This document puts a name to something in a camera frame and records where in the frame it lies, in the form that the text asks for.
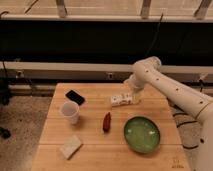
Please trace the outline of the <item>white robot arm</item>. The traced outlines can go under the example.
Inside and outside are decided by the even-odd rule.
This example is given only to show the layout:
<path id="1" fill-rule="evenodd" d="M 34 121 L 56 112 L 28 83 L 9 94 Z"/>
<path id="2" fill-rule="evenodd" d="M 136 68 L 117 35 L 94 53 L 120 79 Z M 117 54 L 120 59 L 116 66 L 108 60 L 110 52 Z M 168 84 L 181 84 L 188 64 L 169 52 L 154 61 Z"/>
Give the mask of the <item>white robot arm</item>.
<path id="1" fill-rule="evenodd" d="M 213 97 L 165 76 L 160 67 L 158 57 L 139 60 L 126 83 L 133 92 L 149 83 L 202 125 L 194 171 L 213 171 Z"/>

